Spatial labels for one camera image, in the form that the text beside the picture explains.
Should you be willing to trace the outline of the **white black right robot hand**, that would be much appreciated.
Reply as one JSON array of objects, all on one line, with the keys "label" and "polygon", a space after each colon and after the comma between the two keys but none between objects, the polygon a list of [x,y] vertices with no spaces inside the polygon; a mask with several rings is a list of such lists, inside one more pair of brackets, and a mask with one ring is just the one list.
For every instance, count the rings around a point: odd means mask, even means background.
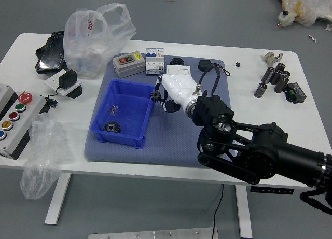
[{"label": "white black right robot hand", "polygon": [[191,118],[197,99],[202,95],[201,85],[194,81],[191,73],[162,74],[158,81],[175,104],[179,104]]}]

